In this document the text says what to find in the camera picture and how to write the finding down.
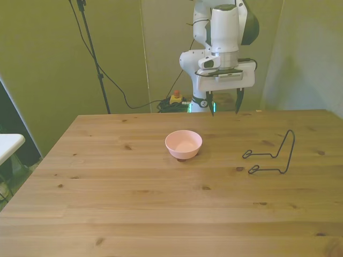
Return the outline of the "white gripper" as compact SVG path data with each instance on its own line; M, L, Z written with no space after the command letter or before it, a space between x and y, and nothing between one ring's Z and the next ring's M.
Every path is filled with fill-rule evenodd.
M212 116L214 116L212 91L237 89L235 113L239 112L244 98L244 88L255 84L255 69L256 62L248 61L240 62L233 69L199 69L196 72L196 89L206 92L206 100Z

